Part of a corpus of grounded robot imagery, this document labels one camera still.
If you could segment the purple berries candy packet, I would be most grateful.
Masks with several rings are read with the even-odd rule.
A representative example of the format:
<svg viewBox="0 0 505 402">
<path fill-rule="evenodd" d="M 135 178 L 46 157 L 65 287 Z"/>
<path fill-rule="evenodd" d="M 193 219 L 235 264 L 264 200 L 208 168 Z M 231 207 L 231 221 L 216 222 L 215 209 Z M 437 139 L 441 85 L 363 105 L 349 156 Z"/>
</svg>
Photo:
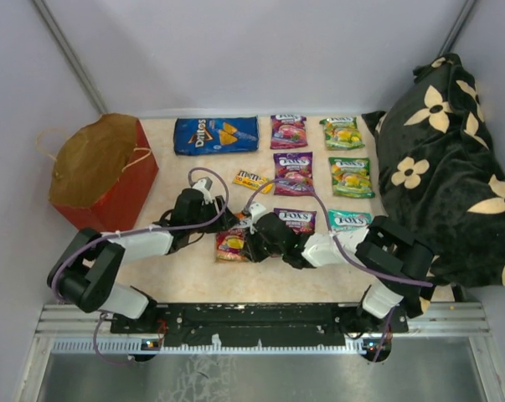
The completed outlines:
<svg viewBox="0 0 505 402">
<path fill-rule="evenodd" d="M 314 191 L 312 152 L 278 152 L 275 163 L 275 191 L 277 196 L 310 196 Z"/>
<path fill-rule="evenodd" d="M 301 115 L 277 114 L 271 116 L 271 149 L 306 147 L 307 118 Z"/>
<path fill-rule="evenodd" d="M 297 234 L 313 234 L 316 228 L 316 211 L 274 208 L 274 213 Z"/>
</svg>

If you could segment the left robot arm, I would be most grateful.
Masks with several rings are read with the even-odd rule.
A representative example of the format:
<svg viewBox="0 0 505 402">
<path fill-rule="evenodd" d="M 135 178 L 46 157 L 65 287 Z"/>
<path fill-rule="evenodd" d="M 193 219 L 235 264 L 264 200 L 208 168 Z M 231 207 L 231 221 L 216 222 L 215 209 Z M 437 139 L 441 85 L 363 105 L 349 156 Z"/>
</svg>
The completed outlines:
<svg viewBox="0 0 505 402">
<path fill-rule="evenodd" d="M 173 254 L 189 245 L 194 234 L 225 229 L 233 215 L 225 196 L 186 188 L 178 196 L 170 219 L 144 229 L 103 233 L 80 230 L 55 263 L 47 285 L 55 297 L 82 312 L 111 313 L 137 321 L 156 302 L 132 286 L 116 281 L 122 265 L 153 256 Z"/>
</svg>

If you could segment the teal candy packet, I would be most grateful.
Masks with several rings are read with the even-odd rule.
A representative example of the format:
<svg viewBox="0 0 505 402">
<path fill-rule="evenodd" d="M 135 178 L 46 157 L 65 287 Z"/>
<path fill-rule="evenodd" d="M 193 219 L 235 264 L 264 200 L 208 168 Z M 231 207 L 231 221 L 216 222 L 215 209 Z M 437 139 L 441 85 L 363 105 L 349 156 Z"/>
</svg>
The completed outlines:
<svg viewBox="0 0 505 402">
<path fill-rule="evenodd" d="M 373 216 L 365 212 L 329 209 L 327 213 L 331 228 L 336 232 L 360 229 L 373 220 Z"/>
</svg>

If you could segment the orange fruit candy packet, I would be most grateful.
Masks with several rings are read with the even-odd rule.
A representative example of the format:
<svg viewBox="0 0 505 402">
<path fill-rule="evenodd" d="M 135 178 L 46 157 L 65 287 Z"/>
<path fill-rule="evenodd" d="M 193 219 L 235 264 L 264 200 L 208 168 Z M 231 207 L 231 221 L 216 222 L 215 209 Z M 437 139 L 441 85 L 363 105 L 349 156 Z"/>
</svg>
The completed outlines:
<svg viewBox="0 0 505 402">
<path fill-rule="evenodd" d="M 215 236 L 215 260 L 217 262 L 246 262 L 245 236 L 249 231 L 250 219 L 243 213 L 235 214 L 237 223 Z"/>
</svg>

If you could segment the red paper bag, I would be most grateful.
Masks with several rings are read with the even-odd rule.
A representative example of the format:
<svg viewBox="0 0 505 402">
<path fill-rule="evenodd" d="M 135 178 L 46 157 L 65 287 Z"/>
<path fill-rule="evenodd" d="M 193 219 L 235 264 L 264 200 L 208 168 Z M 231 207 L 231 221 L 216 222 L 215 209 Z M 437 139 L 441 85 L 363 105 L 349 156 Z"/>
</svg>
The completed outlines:
<svg viewBox="0 0 505 402">
<path fill-rule="evenodd" d="M 53 155 L 49 203 L 75 228 L 132 229 L 159 171 L 139 118 L 110 113 L 68 135 Z"/>
</svg>

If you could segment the green snack packet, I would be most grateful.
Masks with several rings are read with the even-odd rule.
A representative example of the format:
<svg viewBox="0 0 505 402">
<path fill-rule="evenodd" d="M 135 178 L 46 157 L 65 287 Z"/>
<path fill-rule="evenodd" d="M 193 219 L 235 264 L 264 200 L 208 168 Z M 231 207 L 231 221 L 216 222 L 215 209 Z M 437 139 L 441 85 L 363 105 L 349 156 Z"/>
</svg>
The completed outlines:
<svg viewBox="0 0 505 402">
<path fill-rule="evenodd" d="M 357 118 L 354 116 L 328 117 L 320 120 L 320 125 L 329 151 L 349 151 L 365 147 Z"/>
</svg>

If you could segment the yellow chocolate candy packet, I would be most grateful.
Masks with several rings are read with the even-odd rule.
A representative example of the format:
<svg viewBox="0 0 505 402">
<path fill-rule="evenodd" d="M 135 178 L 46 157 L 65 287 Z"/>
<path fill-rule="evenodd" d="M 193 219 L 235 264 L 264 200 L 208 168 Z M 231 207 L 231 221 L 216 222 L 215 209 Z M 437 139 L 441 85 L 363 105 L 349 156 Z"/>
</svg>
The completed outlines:
<svg viewBox="0 0 505 402">
<path fill-rule="evenodd" d="M 232 183 L 251 190 L 257 190 L 258 188 L 268 183 L 269 181 L 270 181 L 269 178 L 262 177 L 261 175 L 251 173 L 245 170 L 239 170 L 236 173 Z"/>
</svg>

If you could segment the blue snack packet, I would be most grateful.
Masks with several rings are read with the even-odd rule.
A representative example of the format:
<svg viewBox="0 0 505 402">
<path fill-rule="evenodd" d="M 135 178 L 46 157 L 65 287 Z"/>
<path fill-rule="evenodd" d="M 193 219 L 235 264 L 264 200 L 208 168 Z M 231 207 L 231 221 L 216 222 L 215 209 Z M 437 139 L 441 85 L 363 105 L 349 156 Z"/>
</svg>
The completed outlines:
<svg viewBox="0 0 505 402">
<path fill-rule="evenodd" d="M 173 149 L 180 156 L 255 152 L 260 133 L 257 116 L 179 118 L 173 132 Z"/>
</svg>

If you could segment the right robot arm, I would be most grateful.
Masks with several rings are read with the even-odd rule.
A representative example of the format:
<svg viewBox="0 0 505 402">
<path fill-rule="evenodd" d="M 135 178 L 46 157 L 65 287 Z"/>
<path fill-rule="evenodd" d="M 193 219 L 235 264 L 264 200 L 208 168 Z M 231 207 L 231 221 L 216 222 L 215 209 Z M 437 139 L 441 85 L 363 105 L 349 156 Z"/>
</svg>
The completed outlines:
<svg viewBox="0 0 505 402">
<path fill-rule="evenodd" d="M 245 255 L 253 262 L 278 255 L 295 269 L 348 263 L 374 276 L 361 301 L 334 320 L 346 334 L 389 330 L 394 309 L 409 318 L 426 313 L 435 291 L 427 274 L 434 253 L 421 238 L 386 216 L 352 231 L 296 233 L 273 212 L 246 212 Z"/>
</svg>

